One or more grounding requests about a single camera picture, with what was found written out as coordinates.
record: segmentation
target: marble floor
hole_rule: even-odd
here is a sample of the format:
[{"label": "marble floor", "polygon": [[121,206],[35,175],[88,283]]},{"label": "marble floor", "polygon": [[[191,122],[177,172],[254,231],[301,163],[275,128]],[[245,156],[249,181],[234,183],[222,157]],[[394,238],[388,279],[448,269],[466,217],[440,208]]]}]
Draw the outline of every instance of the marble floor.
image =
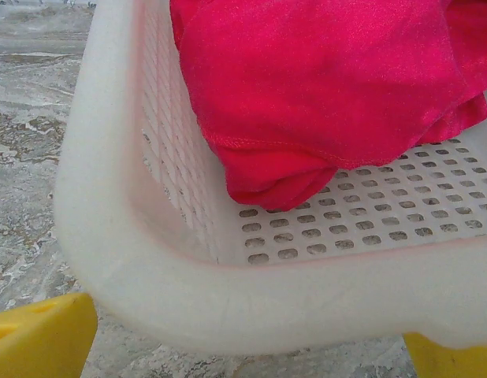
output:
[{"label": "marble floor", "polygon": [[[56,240],[52,202],[93,7],[0,6],[0,311],[82,291]],[[99,308],[84,378],[412,378],[401,338],[253,358],[173,350]]]}]

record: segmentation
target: white plastic basket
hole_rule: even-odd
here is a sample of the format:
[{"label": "white plastic basket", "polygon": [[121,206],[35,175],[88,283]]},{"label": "white plastic basket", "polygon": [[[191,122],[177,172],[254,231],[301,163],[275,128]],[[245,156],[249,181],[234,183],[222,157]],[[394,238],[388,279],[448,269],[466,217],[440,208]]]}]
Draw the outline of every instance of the white plastic basket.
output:
[{"label": "white plastic basket", "polygon": [[99,2],[55,197],[83,285],[163,343],[487,343],[487,122],[340,172],[291,212],[239,206],[191,111],[167,0]]}]

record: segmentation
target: stone floor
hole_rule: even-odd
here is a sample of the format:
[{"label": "stone floor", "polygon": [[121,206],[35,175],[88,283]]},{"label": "stone floor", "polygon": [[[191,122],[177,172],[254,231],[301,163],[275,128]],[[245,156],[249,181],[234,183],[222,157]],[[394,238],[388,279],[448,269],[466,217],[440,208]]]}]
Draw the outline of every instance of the stone floor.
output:
[{"label": "stone floor", "polygon": [[[93,10],[0,6],[0,311],[83,290],[64,263],[53,185]],[[255,358],[187,354],[99,309],[84,378],[415,377],[401,338]]]}]

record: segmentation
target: yellow plastic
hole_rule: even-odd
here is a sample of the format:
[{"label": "yellow plastic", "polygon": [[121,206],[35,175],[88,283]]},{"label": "yellow plastic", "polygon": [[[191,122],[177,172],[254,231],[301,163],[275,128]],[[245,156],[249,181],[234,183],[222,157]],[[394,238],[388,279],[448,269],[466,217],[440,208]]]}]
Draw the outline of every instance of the yellow plastic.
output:
[{"label": "yellow plastic", "polygon": [[404,339],[418,378],[487,378],[487,346],[453,350],[415,333]]},{"label": "yellow plastic", "polygon": [[0,378],[80,377],[96,328],[87,294],[0,313]]}]

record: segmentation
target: pink cloth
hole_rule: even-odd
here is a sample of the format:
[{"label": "pink cloth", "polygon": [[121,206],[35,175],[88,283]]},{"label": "pink cloth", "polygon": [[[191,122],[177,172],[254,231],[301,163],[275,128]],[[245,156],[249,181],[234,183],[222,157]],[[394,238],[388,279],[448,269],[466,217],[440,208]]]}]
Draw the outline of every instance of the pink cloth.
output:
[{"label": "pink cloth", "polygon": [[487,0],[171,0],[229,194],[291,209],[487,117]]}]

